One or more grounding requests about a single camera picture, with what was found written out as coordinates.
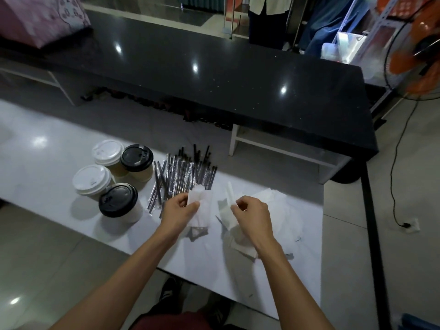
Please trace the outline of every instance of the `white lid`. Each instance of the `white lid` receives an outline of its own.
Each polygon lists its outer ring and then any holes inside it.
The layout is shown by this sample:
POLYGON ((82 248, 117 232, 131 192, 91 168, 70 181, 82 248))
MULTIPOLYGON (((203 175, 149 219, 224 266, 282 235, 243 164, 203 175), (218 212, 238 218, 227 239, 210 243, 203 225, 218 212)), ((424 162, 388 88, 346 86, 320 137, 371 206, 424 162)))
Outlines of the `white lid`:
POLYGON ((104 140, 96 144, 91 155, 97 165, 109 166, 117 163, 124 151, 124 145, 117 140, 104 140))
POLYGON ((110 182, 110 170, 102 165, 88 165, 72 178, 76 192, 85 196, 102 192, 110 182))

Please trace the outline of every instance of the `pink fabric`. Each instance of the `pink fabric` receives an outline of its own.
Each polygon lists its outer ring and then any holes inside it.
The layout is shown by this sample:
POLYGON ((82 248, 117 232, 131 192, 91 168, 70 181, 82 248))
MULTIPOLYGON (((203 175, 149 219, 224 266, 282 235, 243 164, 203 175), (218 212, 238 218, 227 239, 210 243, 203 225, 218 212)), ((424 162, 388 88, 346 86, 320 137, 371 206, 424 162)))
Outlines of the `pink fabric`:
POLYGON ((0 0, 0 35, 41 48, 90 21, 80 0, 0 0))
POLYGON ((180 315, 144 316, 131 330, 212 330, 199 312, 180 315))

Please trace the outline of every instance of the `white tabletop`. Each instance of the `white tabletop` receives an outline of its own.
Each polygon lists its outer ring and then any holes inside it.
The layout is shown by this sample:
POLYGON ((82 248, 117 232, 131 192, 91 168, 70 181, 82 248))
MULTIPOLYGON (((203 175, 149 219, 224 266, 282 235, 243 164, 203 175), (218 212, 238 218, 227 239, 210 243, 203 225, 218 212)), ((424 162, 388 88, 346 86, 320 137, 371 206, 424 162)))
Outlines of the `white tabletop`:
MULTIPOLYGON (((195 241, 185 237, 168 251, 159 268, 201 285, 262 313, 278 318, 266 273, 260 260, 250 261, 223 243, 218 201, 225 186, 254 194, 267 187, 288 195, 303 220, 303 237, 290 260, 314 299, 320 304, 323 187, 315 164, 240 143, 228 156, 231 133, 182 116, 144 107, 128 99, 94 100, 73 107, 61 91, 42 84, 0 89, 0 198, 132 254, 158 224, 145 212, 132 226, 101 215, 98 205, 75 193, 75 172, 93 163, 92 147, 108 138, 150 147, 162 161, 185 146, 192 153, 211 145, 218 166, 213 190, 209 233, 195 241)), ((154 182, 145 186, 128 179, 140 191, 146 207, 154 182)))

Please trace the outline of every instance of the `sneaker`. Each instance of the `sneaker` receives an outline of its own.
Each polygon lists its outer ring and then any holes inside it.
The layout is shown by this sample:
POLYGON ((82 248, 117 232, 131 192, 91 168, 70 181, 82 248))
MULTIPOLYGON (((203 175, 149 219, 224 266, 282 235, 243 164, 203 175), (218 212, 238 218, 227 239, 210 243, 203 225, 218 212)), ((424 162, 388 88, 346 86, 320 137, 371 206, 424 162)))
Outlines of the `sneaker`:
POLYGON ((218 330, 225 324, 231 310, 232 301, 222 297, 214 302, 211 310, 208 312, 207 321, 212 330, 218 330))
POLYGON ((182 280, 177 277, 170 276, 162 287, 162 292, 159 301, 162 301, 163 299, 166 299, 168 297, 179 296, 179 292, 181 288, 182 288, 182 280))

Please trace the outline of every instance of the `orange fan blade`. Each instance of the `orange fan blade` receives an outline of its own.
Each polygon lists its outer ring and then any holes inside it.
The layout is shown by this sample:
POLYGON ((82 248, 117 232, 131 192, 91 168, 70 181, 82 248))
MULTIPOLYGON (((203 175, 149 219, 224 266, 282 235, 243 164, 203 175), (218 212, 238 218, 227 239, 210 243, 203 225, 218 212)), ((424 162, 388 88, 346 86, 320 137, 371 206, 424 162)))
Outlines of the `orange fan blade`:
POLYGON ((402 74, 413 69, 421 62, 408 52, 396 51, 391 56, 389 71, 393 74, 402 74))
POLYGON ((411 82, 407 87, 408 94, 425 95, 433 91, 440 79, 440 61, 436 61, 419 80, 411 82))
POLYGON ((440 2, 432 2, 417 16, 411 26, 410 36, 415 42, 433 34, 440 21, 440 2))

